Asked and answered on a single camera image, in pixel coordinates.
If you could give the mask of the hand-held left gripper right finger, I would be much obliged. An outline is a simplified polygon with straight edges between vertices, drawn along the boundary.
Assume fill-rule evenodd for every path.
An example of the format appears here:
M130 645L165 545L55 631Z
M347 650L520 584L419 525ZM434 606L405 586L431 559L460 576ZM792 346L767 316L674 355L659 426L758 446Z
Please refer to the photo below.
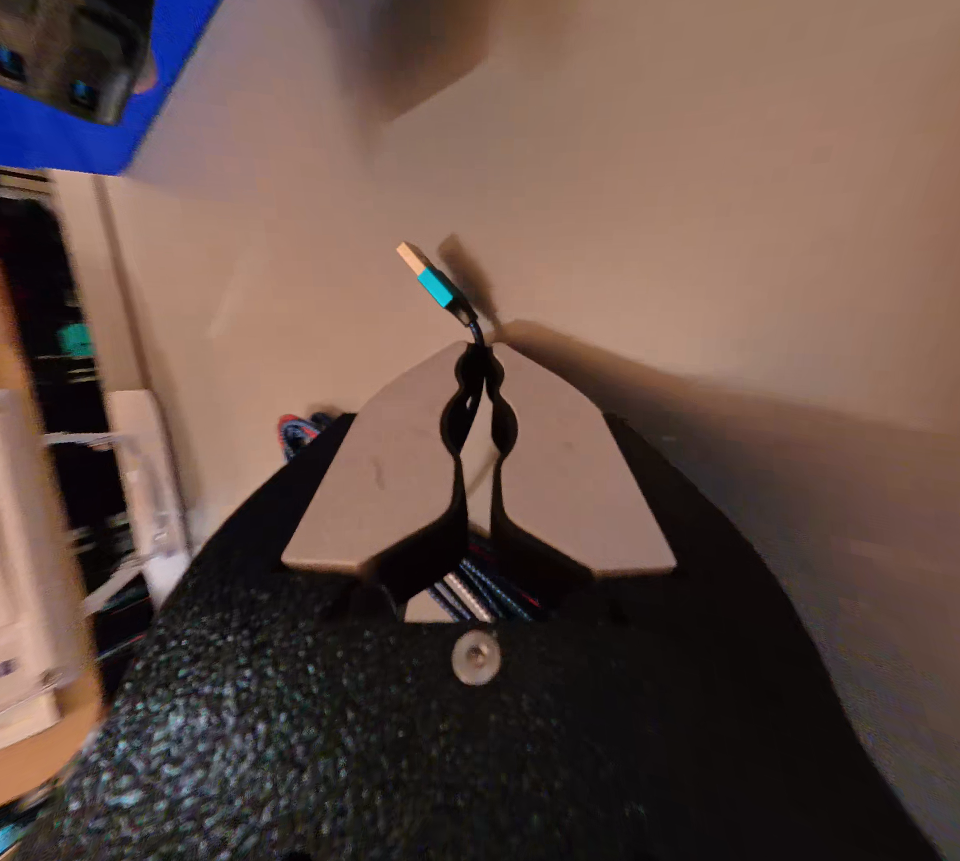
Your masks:
M505 343L488 357L499 451L489 542L507 576L527 591L581 591L672 572L677 558L599 407Z

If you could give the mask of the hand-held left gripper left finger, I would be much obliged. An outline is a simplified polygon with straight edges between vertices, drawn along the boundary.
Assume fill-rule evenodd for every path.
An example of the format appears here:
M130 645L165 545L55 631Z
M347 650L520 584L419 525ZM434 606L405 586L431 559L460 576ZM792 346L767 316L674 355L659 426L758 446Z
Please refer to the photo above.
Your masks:
M467 555L461 451L481 399L481 351L456 341L367 400L281 556L404 603Z

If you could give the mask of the blue mat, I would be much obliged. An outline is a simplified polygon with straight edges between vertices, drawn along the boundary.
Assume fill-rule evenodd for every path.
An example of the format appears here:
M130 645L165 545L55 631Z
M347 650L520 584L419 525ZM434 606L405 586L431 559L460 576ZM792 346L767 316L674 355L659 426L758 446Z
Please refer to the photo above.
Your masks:
M87 123L46 104L1 89L2 166L118 176L160 116L223 0L154 0L150 66L141 75L121 121Z

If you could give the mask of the beige desk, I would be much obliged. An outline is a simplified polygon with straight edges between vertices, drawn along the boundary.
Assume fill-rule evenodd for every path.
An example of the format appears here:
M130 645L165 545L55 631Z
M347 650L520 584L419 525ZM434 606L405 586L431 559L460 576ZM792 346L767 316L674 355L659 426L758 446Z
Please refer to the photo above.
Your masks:
M958 0L223 0L135 159L57 184L191 539L461 336L617 412L753 543L958 859Z

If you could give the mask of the white plastic object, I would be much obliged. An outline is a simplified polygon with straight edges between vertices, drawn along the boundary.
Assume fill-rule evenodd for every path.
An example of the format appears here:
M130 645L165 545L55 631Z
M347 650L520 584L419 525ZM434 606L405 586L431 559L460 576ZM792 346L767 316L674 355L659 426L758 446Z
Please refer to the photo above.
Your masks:
M134 552L158 611L193 558L170 438L148 389L109 391L105 406Z

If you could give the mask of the brown cardboard box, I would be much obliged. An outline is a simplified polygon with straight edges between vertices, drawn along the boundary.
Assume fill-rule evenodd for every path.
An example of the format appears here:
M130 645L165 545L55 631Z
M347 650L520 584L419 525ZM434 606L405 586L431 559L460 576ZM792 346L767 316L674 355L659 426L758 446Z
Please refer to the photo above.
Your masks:
M1 801L66 769L104 712L81 572L1 279Z

